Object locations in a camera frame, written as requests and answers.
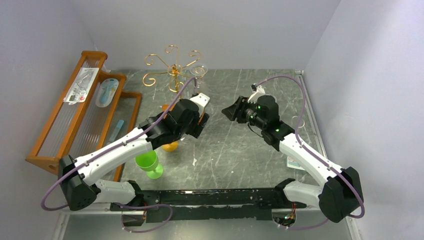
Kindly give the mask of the orange plastic wine glass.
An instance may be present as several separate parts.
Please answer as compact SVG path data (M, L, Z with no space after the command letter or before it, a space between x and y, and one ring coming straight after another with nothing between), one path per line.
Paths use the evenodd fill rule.
M178 141L174 141L174 142L171 142L171 143L168 143L168 144L164 144L162 146L162 149L165 152L170 153L170 152L174 152L178 148L178 145L179 145Z

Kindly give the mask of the clear wine glass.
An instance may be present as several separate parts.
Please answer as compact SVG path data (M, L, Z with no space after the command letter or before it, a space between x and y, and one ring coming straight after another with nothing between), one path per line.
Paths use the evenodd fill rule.
M193 63L189 71L193 77L196 77L196 91L198 93L203 93L205 95L210 95L209 87L205 81L205 75L207 74L209 68L203 63Z

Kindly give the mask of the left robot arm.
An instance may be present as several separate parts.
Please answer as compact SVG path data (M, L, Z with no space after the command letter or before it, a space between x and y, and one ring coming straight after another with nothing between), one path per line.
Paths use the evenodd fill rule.
M179 140L183 135L198 138L209 119L205 112L210 97L200 93L180 99L168 113L149 117L120 139L84 156L65 155L59 160L58 179L67 206L79 211L93 203L119 203L130 210L142 206L143 196L133 181L102 180L109 171Z

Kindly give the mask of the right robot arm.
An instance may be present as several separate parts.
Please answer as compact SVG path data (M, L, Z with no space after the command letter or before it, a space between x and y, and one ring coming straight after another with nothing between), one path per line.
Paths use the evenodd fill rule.
M285 208L292 202L313 206L333 223L352 217L353 211L364 206L358 171L351 166L341 167L311 149L280 119L279 105L273 96L262 95L253 102L240 96L221 112L232 122L259 128L268 145L292 158L317 182L317 185L310 185L294 179L285 180L282 189L274 195L278 206Z

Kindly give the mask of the green plastic wine glass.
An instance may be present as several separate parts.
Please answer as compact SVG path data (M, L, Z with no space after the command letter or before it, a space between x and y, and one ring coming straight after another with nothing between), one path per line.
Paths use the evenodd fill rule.
M150 179L158 179L164 172L164 168L159 163L158 155L154 150L136 156L135 163Z

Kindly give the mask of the wooden dish drying rack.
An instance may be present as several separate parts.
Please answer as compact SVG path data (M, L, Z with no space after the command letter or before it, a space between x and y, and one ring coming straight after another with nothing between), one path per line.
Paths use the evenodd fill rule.
M142 94L123 90L127 79L124 74L108 73L102 69L107 58L108 55L103 51L85 50L81 53L46 124L25 158L27 162L57 175L62 157L71 155L77 158L104 147L109 141L108 133L116 128L113 119L118 118L119 103L128 103L131 113L131 116L124 119L121 132L126 134L135 127ZM98 68L99 71L86 100L70 105L63 99L82 68ZM118 80L117 91L108 106L98 107L96 97L100 92L100 85L110 78Z

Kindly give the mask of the clear glass right edge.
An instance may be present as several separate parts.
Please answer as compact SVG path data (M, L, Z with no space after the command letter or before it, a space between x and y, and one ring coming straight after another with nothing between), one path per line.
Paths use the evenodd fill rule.
M293 128L304 128L306 125L305 120L303 117L299 117L298 115L295 115L291 118L291 125Z

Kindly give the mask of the small white card box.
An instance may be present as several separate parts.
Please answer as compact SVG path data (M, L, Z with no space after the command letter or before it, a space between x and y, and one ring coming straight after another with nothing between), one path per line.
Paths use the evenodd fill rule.
M293 160L290 156L286 157L286 166L291 169L305 171L305 169L299 163Z

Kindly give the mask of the blue pink toothbrush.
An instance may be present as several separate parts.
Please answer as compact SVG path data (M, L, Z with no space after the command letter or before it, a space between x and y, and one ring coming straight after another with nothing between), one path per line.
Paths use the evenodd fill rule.
M121 129L122 129L122 127L123 127L124 123L125 123L125 121L124 121L123 119L120 119L120 120L117 122L117 124L116 124L115 128L113 129L113 131L112 131L112 133L111 133L111 135L110 135L110 137L109 137L109 139L108 139L108 143L109 143L109 144L110 144L110 143L113 143L113 142L116 140L116 138L118 137L118 134L119 134L119 132L121 131Z

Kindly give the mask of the blue packaged tool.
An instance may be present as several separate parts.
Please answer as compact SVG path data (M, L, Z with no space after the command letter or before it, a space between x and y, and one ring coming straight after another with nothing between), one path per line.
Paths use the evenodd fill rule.
M116 78L107 78L100 84L95 105L99 108L107 107L113 100L119 81Z

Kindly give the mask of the white packaged item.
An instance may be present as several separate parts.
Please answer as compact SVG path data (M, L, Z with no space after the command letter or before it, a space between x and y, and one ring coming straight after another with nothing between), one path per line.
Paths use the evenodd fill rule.
M63 102L69 105L85 102L99 70L98 67L81 67Z

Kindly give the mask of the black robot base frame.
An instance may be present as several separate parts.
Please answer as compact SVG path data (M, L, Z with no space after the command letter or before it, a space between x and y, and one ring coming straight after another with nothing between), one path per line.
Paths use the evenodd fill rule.
M147 223L189 220L272 220L277 210L290 212L306 205L291 202L276 188L236 188L208 190L137 190L129 207L110 204L112 212L136 212L147 207Z

